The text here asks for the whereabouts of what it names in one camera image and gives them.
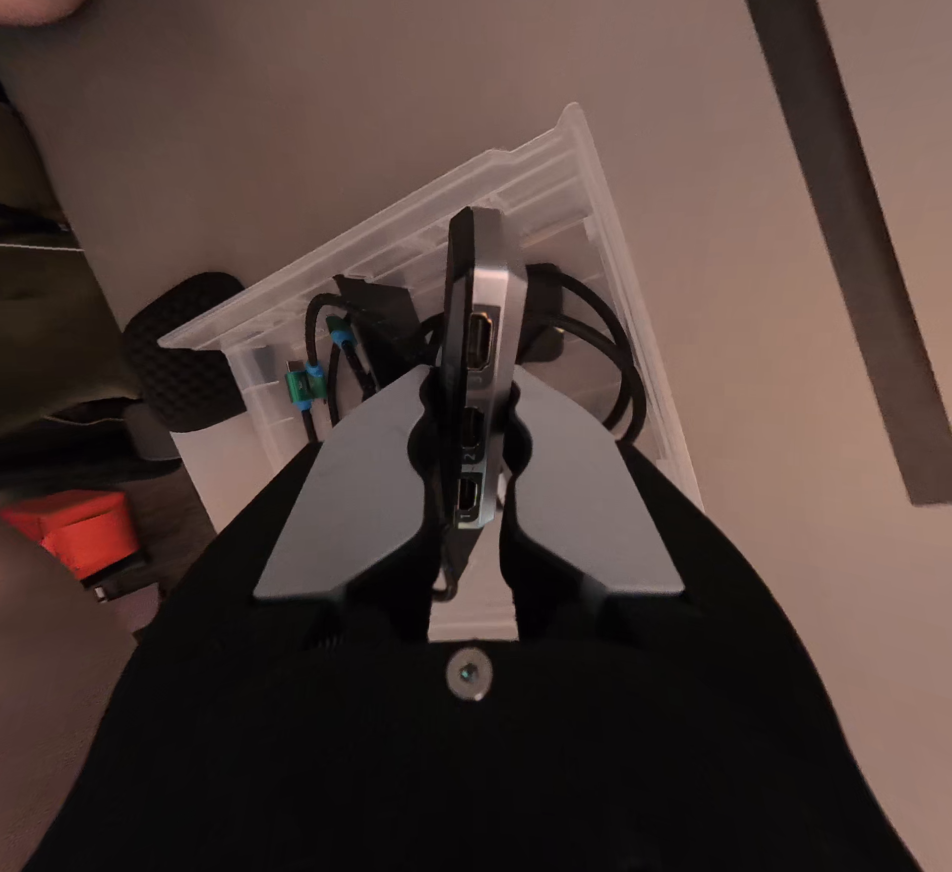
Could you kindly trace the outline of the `orange box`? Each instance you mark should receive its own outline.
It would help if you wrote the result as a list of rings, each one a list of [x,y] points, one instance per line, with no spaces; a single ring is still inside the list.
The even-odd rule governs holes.
[[[115,569],[142,551],[127,497],[117,489],[70,489],[9,503],[1,516],[79,581]]]

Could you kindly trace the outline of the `person's olive clothing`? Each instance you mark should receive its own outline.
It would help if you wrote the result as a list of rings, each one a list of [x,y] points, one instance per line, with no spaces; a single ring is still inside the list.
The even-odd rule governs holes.
[[[1,102],[1,432],[135,400],[122,334],[23,117]]]

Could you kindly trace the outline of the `black bin divider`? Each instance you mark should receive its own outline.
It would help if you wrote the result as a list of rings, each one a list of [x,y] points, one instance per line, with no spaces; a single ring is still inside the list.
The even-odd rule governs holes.
[[[363,278],[335,274],[339,295],[364,321],[378,332],[394,338],[408,338],[421,326],[410,291],[404,287],[372,283]]]

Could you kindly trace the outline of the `clear plastic bin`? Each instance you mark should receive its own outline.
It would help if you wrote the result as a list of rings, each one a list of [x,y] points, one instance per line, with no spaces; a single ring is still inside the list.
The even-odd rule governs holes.
[[[337,274],[406,288],[422,318],[442,307],[446,233],[467,206],[505,213],[528,263],[550,263],[613,307],[649,398],[638,449],[703,506],[647,299],[582,108],[518,148],[489,150],[160,339],[166,349],[219,351],[244,400],[237,421],[174,435],[184,467],[221,531],[305,444],[284,382],[303,359],[303,320]]]

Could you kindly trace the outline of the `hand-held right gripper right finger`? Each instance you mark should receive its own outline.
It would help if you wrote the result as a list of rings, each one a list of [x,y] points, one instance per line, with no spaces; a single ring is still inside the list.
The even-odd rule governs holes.
[[[618,600],[671,601],[684,580],[614,437],[514,370],[499,556],[518,639],[588,635]]]

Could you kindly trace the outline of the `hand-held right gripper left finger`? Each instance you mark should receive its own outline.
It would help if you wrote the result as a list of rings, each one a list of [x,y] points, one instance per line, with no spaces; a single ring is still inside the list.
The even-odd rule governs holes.
[[[334,426],[303,480],[253,591],[261,604],[329,606],[394,637],[427,641],[442,565],[438,450],[416,366]]]

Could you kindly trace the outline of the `person's leg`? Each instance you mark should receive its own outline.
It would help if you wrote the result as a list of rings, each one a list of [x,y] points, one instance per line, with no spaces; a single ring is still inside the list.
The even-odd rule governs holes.
[[[1,869],[65,802],[137,646],[54,556],[1,524]]]

